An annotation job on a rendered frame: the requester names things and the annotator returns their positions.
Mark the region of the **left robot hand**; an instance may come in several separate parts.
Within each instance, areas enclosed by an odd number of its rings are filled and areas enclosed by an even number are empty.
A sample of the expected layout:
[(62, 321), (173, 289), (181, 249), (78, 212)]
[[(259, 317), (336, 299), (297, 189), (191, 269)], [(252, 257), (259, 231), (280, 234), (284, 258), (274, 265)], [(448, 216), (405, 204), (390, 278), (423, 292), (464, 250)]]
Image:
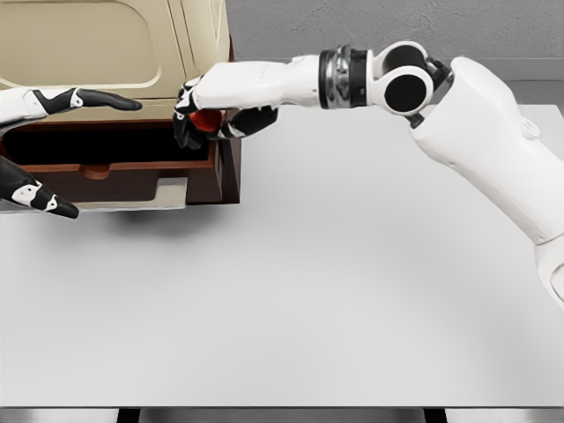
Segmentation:
[[(111, 107), (137, 111), (142, 105), (120, 95), (79, 87), (0, 90), (0, 137), (9, 130), (78, 108)], [(28, 209), (75, 219), (79, 209), (60, 198), (19, 165), (0, 155), (0, 200)]]

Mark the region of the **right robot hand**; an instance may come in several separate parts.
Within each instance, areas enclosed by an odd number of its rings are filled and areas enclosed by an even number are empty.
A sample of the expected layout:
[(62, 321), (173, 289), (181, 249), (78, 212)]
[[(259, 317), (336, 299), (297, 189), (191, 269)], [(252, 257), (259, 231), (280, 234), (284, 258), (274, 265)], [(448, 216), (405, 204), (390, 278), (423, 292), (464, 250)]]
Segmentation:
[[(174, 107), (174, 137), (181, 148), (199, 149), (211, 139), (254, 135), (278, 119), (281, 89), (262, 79), (268, 63), (219, 63), (207, 73), (182, 85)], [(226, 112), (218, 131), (198, 130), (189, 115), (202, 109)]]

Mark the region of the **orange switch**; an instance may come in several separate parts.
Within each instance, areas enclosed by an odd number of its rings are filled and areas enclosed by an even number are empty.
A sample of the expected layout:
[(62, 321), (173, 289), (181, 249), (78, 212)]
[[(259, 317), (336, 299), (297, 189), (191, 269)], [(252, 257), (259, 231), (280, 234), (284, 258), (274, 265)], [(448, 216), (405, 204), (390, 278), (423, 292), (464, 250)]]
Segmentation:
[(203, 132), (218, 131), (224, 122), (226, 112), (217, 109), (202, 109), (189, 115), (193, 125)]

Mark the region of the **brown cabinet drawer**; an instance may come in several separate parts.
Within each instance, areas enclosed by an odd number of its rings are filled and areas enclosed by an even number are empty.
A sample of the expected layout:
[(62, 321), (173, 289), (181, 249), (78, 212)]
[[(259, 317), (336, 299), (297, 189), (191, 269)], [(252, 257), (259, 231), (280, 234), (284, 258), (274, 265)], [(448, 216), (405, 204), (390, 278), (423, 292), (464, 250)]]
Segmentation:
[(181, 148), (169, 120), (37, 122), (7, 132), (0, 155), (74, 203), (153, 200), (159, 180), (182, 177), (181, 204), (223, 197), (217, 143)]

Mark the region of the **cream and brown cabinet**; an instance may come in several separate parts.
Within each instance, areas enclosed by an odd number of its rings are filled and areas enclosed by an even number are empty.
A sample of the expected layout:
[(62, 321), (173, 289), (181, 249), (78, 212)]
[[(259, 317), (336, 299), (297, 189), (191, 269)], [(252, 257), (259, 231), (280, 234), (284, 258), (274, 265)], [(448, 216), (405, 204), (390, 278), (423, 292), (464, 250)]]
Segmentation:
[[(80, 108), (41, 122), (172, 122), (181, 85), (230, 61), (226, 0), (0, 0), (0, 90), (84, 87), (142, 104)], [(215, 204), (240, 199), (241, 141), (214, 141), (222, 164)], [(188, 180), (164, 178), (148, 201), (81, 202), (83, 209), (182, 208)]]

